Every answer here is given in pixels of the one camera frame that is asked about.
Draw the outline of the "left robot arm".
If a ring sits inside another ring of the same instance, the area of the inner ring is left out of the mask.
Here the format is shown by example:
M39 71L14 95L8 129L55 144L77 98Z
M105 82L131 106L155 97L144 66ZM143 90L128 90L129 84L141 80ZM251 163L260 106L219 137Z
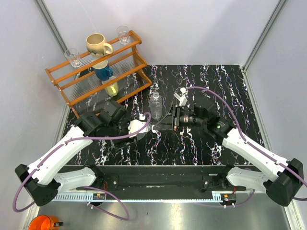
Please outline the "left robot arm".
M99 113L89 112L80 116L67 134L46 154L35 162L15 168L21 181L13 200L13 209L22 188L25 188L34 204L41 207L52 201L57 194L83 186L97 190L107 187L105 175L94 165L60 173L60 169L82 149L95 140L110 140L124 147L137 140L137 135L145 131L148 121L145 115L130 120L127 110L117 102L110 102Z

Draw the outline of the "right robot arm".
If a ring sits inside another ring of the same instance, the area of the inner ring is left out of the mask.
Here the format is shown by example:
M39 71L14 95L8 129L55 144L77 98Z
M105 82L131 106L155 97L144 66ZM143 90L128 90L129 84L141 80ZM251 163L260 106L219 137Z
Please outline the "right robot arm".
M296 158L288 160L264 148L214 113L212 105L195 105L192 110L173 105L169 113L153 126L152 131L177 132L187 127L201 129L205 137L236 152L258 169L255 172L229 166L218 177L220 188L228 190L232 186L242 186L261 191L275 203L286 207L302 187L304 168L301 161Z

